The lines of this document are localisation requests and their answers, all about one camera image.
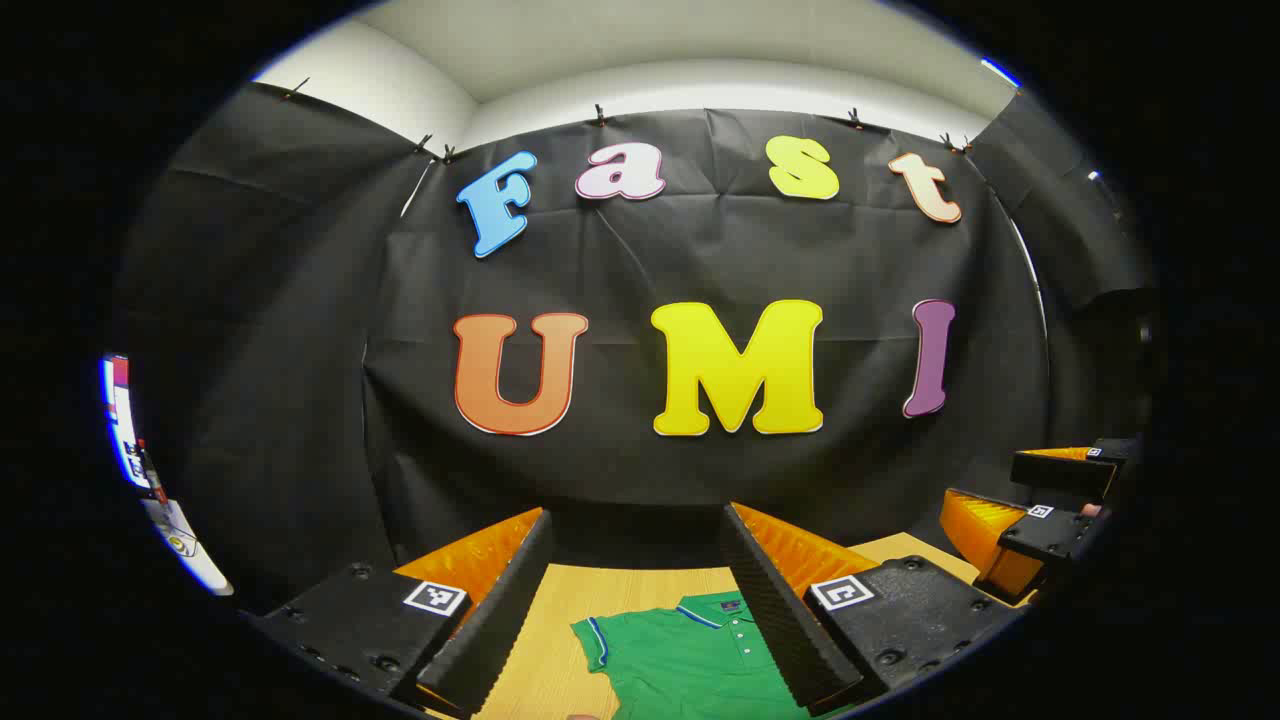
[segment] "wooden table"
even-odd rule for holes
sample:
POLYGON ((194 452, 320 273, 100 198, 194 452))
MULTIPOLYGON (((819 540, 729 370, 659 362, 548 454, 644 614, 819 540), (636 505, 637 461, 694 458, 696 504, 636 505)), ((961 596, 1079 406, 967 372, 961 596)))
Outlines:
MULTIPOLYGON (((966 583, 978 570, 906 533, 852 546, 883 562, 919 555, 966 583)), ((586 671, 586 657, 570 624, 589 615, 675 607, 689 594, 736 591, 728 568, 700 570, 612 570, 549 565, 511 659, 475 720, 564 720, 593 715, 609 720, 618 700, 604 673, 586 671)), ((428 715, 453 720, 433 710, 428 715)))

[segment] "shirt collar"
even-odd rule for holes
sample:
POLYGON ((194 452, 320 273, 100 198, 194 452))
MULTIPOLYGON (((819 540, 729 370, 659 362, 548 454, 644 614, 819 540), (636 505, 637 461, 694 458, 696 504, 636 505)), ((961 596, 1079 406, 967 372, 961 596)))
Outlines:
POLYGON ((676 612, 709 628, 721 628, 733 620, 755 623, 755 619, 751 618, 751 610, 746 606, 746 601, 742 600, 741 592, 685 596, 680 600, 680 605, 676 606, 676 612), (736 611, 732 605, 726 607, 726 603, 733 602, 739 603, 736 611))

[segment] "blue stripe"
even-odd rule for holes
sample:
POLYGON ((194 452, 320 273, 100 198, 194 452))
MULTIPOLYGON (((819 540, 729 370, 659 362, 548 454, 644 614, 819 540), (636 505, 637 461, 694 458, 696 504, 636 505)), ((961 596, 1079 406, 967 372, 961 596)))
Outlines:
POLYGON ((604 633, 600 632, 600 626, 595 624, 595 618, 588 618, 591 629, 595 632, 595 639, 600 641, 600 665, 604 665, 609 660, 609 644, 604 642, 604 633))
POLYGON ((714 628, 714 629, 718 630, 718 629, 721 629, 723 626, 723 625, 717 625, 716 623, 712 623, 710 620, 708 620, 705 618, 699 618, 698 615, 694 615, 692 612, 690 612, 689 610, 685 610, 680 605, 676 606, 676 610, 681 611, 690 620, 695 620, 698 623, 701 623, 703 625, 707 625, 708 628, 714 628))

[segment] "yellow letter m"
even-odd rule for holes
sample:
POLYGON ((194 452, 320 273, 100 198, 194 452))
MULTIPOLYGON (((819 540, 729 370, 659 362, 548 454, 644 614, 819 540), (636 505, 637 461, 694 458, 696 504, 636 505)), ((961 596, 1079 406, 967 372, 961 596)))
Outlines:
POLYGON ((716 311, 701 302, 675 302, 653 311, 667 336, 667 409, 653 420, 662 436, 700 436, 710 419, 698 409, 698 384, 726 430, 735 433, 760 386, 764 405, 751 424, 764 434, 812 433, 822 428, 813 398, 813 334, 822 307, 808 300, 778 300, 739 352, 716 311))

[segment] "mounting hole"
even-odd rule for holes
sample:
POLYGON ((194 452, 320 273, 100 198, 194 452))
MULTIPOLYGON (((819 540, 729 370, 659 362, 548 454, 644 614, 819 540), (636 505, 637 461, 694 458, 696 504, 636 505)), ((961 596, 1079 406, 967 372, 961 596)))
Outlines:
POLYGON ((319 660, 320 662, 324 662, 324 656, 323 656, 323 655, 320 655, 320 651, 319 651, 319 650, 316 650, 316 648, 314 648, 314 647, 311 647, 311 646, 308 646, 308 644, 300 644, 300 646, 298 646, 298 650, 301 650, 302 652, 305 652, 305 653, 310 655, 311 657, 315 657, 315 659, 316 659, 316 660, 319 660))
POLYGON ((389 655, 379 655, 374 659, 374 667, 378 667, 384 673, 396 673, 399 670, 399 660, 396 660, 389 655))

